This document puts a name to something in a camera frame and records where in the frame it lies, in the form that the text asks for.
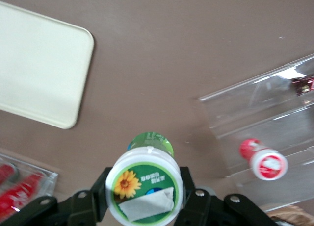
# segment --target sunflower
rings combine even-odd
[[[120,195],[120,199],[127,197],[134,197],[137,189],[140,189],[141,183],[138,182],[138,178],[135,178],[136,173],[134,171],[125,171],[118,178],[114,187],[114,194]]]

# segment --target plastic bottle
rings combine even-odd
[[[258,139],[245,140],[240,145],[239,151],[259,179],[276,180],[287,172],[286,158],[276,150],[264,146]]]
[[[164,226],[183,201],[180,168],[170,142],[155,132],[135,137],[106,179],[112,215],[125,226]]]

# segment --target red packaging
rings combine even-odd
[[[18,175],[18,169],[12,163],[5,163],[0,166],[0,184],[3,184],[9,178],[14,178]]]
[[[2,193],[0,196],[0,222],[19,212],[23,206],[31,201],[45,177],[44,173],[36,172]]]

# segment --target transparent container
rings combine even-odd
[[[265,210],[314,198],[314,54],[200,98],[241,193]],[[256,138],[288,160],[275,181],[258,179],[240,155]]]
[[[0,153],[0,222],[40,196],[52,196],[58,174]]]

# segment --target bottle cap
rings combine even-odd
[[[259,179],[276,180],[287,172],[288,162],[276,150],[264,149],[252,156],[250,166]]]

